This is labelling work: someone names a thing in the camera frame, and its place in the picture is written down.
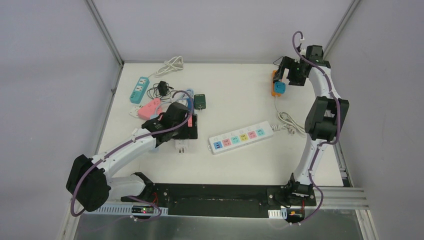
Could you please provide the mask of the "light blue square adapter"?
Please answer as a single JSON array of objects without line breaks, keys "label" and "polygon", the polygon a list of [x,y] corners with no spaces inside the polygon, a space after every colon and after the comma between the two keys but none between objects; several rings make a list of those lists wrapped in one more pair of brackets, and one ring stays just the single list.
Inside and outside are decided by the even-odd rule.
[{"label": "light blue square adapter", "polygon": [[273,83],[273,94],[282,95],[286,92],[286,84],[281,81],[276,81]]}]

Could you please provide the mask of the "orange power strip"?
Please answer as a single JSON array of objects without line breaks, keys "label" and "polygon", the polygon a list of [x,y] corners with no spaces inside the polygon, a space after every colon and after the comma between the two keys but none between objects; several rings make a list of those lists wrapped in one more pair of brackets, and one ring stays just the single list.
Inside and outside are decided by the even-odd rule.
[{"label": "orange power strip", "polygon": [[276,74],[276,70],[274,70],[272,73],[271,73],[271,95],[273,96],[273,97],[281,97],[282,96],[282,93],[281,93],[281,84],[280,84],[280,82],[281,81],[274,81],[274,76],[275,76],[275,74]]}]

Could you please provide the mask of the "blue cube adapter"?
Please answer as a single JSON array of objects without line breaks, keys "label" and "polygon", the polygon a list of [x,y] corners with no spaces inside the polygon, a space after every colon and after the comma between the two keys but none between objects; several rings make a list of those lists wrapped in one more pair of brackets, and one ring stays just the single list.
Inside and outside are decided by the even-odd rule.
[{"label": "blue cube adapter", "polygon": [[187,98],[187,108],[189,110],[189,113],[191,115],[193,115],[195,113],[195,108],[194,108],[194,99],[192,97]]}]

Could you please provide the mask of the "dark green cube adapter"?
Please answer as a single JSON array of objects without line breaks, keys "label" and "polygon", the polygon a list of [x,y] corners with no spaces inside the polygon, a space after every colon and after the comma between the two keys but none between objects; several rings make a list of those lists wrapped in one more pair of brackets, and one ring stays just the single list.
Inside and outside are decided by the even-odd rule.
[{"label": "dark green cube adapter", "polygon": [[205,94],[195,94],[193,96],[193,104],[195,110],[204,110],[206,109],[206,95]]}]

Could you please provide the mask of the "white cube adapter bear print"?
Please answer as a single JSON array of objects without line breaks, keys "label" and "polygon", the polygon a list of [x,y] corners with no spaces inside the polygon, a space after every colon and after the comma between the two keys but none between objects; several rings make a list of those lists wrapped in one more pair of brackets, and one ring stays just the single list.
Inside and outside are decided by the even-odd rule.
[{"label": "white cube adapter bear print", "polygon": [[179,154],[184,154],[189,148],[188,139],[175,139],[174,140],[175,149]]}]

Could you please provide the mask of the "white long power strip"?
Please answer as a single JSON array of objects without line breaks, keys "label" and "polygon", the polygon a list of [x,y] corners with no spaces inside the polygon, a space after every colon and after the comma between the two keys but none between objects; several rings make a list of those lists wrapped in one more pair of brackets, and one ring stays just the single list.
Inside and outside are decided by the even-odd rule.
[{"label": "white long power strip", "polygon": [[287,130],[291,135],[297,132],[297,129],[291,124],[270,124],[268,121],[262,121],[209,137],[208,149],[213,155],[222,154],[270,139],[274,136],[274,132],[281,130]]}]

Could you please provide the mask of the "pink square plug adapter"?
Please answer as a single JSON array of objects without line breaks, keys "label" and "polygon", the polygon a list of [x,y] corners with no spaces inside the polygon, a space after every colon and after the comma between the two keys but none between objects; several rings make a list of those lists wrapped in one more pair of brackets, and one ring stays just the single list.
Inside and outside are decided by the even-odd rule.
[{"label": "pink square plug adapter", "polygon": [[188,118],[187,126],[189,128],[191,128],[193,126],[193,116],[192,115]]}]

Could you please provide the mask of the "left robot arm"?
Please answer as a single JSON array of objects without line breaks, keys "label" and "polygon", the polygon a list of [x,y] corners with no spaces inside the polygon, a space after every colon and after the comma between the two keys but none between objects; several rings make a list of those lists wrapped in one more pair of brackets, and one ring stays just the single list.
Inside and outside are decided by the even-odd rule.
[{"label": "left robot arm", "polygon": [[71,214],[74,217],[82,214],[75,212],[75,202],[81,204],[83,211],[93,212],[105,202],[122,197],[135,197],[143,203],[149,201],[153,189],[146,180],[136,174],[124,177],[115,174],[136,158],[180,135],[193,114],[193,107],[173,102],[165,112],[145,121],[114,148],[92,157],[78,156],[65,185],[72,195]]}]

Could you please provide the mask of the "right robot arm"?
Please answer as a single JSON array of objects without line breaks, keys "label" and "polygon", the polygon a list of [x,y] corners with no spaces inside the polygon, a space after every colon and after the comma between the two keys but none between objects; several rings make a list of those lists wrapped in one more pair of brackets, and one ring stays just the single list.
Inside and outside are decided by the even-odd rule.
[{"label": "right robot arm", "polygon": [[269,205],[285,208],[315,206],[314,176],[328,145],[335,145],[340,137],[349,109],[349,101],[342,99],[331,80],[331,65],[324,60],[322,46],[310,45],[299,61],[284,56],[272,73],[272,95],[280,96],[276,86],[287,79],[291,86],[312,84],[315,100],[305,119],[306,144],[300,162],[281,189],[268,190]]}]

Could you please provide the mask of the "small white plug adapter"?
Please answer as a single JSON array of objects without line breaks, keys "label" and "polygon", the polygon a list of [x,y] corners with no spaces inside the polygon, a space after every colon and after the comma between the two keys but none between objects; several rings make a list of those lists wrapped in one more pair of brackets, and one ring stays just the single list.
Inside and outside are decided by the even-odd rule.
[{"label": "small white plug adapter", "polygon": [[135,128],[135,129],[131,132],[131,134],[132,134],[133,136],[135,136],[135,135],[137,134],[137,132],[138,132],[138,128]]}]

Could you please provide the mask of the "pink triangular power strip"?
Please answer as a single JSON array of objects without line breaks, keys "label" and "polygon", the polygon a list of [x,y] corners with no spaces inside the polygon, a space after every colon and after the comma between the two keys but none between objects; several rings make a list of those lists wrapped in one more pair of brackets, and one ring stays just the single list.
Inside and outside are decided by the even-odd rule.
[{"label": "pink triangular power strip", "polygon": [[137,111],[137,116],[142,120],[156,118],[160,113],[163,112],[161,104],[162,101],[160,98],[154,98]]}]

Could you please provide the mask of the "teal power strip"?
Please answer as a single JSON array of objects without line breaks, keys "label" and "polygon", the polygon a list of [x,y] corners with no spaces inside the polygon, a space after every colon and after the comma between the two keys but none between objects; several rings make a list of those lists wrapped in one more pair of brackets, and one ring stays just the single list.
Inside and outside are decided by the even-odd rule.
[{"label": "teal power strip", "polygon": [[139,104],[150,84],[150,80],[148,77],[140,77],[129,97],[129,100],[132,104]]}]

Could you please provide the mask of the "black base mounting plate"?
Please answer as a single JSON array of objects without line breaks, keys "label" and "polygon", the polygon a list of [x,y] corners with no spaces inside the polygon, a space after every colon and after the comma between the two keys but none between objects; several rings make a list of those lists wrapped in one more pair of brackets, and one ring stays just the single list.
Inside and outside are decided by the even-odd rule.
[{"label": "black base mounting plate", "polygon": [[314,195],[289,196],[280,185],[149,184],[137,199],[166,208],[171,216],[267,218],[281,207],[315,207]]}]

